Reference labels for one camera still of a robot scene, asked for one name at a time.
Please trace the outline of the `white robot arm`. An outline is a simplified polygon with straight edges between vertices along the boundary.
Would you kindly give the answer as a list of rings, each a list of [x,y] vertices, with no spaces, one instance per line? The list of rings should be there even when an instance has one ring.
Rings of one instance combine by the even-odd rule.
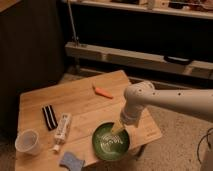
[[[150,81],[131,84],[124,90],[126,100],[111,132],[116,135],[126,125],[138,126],[142,111],[157,106],[213,122],[213,89],[157,90]]]

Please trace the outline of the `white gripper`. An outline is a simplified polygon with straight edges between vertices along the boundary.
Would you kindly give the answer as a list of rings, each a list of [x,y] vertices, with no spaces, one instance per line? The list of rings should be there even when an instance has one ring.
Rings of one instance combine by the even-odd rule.
[[[120,121],[116,121],[111,129],[112,134],[117,134],[124,129],[124,125],[134,125],[135,127],[139,124],[141,116],[141,109],[139,107],[124,106],[120,113]]]

